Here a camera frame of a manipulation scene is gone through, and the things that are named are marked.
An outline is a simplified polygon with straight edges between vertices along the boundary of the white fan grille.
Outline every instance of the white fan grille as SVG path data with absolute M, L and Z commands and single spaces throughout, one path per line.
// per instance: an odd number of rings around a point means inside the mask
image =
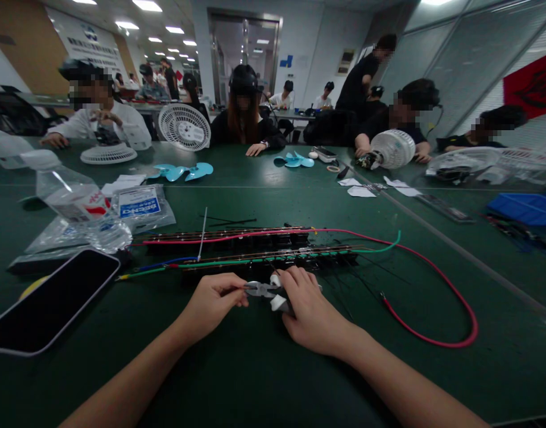
M 184 122 L 203 131 L 202 141 L 188 139 L 183 133 L 180 133 L 180 124 Z M 164 139 L 176 144 L 181 149 L 196 152 L 209 146 L 212 135 L 209 124 L 199 111 L 189 105 L 175 103 L 164 107 L 158 117 L 158 126 Z
M 91 165 L 109 165 L 110 163 L 120 163 L 130 161 L 137 156 L 134 149 L 128 147 L 125 143 L 116 146 L 96 146 L 81 153 L 81 161 Z
M 382 155 L 382 167 L 401 168 L 407 165 L 416 153 L 411 136 L 400 130 L 388 130 L 378 134 L 370 143 L 374 152 Z

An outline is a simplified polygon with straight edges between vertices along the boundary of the pliers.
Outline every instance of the pliers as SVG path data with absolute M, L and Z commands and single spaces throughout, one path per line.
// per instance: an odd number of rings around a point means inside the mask
M 271 299 L 271 310 L 281 311 L 294 317 L 295 312 L 293 306 L 289 302 L 288 297 L 285 298 L 279 294 L 273 294 L 269 290 L 282 288 L 281 281 L 277 275 L 271 275 L 271 283 L 263 284 L 259 281 L 250 281 L 245 285 L 246 293 L 255 297 L 265 297 Z

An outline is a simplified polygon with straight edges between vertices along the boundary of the label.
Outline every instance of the label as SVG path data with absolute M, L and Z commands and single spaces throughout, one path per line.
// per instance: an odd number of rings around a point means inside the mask
M 62 188 L 46 201 L 57 214 L 69 223 L 95 221 L 110 210 L 110 203 L 96 185 L 72 186 L 71 191 Z
M 118 205 L 120 206 L 120 218 L 136 217 L 161 211 L 156 197 L 156 189 L 153 187 L 121 192 L 118 196 Z

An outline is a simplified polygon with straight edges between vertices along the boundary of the smartphone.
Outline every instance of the smartphone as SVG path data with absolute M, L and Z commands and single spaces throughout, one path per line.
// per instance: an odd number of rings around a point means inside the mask
M 332 156 L 332 157 L 335 157 L 335 158 L 337 157 L 336 153 L 333 153 L 330 150 L 327 150 L 322 146 L 315 146 L 315 147 L 313 147 L 313 149 L 314 149 L 314 151 L 316 151 L 320 155 L 324 155 L 325 157 L 327 157 L 327 156 Z
M 0 353 L 32 357 L 60 336 L 120 268 L 100 251 L 83 250 L 0 316 Z

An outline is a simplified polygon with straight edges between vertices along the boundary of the white paper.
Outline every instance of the white paper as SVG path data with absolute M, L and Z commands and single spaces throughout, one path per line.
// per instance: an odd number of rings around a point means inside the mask
M 358 185 L 362 186 L 357 179 L 355 178 L 346 178 L 345 180 L 341 180 L 338 182 L 340 185 Z
M 400 180 L 392 181 L 386 176 L 384 176 L 384 181 L 386 182 L 386 184 L 388 184 L 389 186 L 392 186 L 392 187 L 410 187 L 403 181 L 400 181 Z
M 419 194 L 422 194 L 421 192 L 418 192 L 416 189 L 412 187 L 396 187 L 396 190 L 399 191 L 401 194 L 404 194 L 406 196 L 418 196 Z
M 347 190 L 348 194 L 351 196 L 358 197 L 376 197 L 374 193 L 368 190 L 366 187 L 354 186 Z

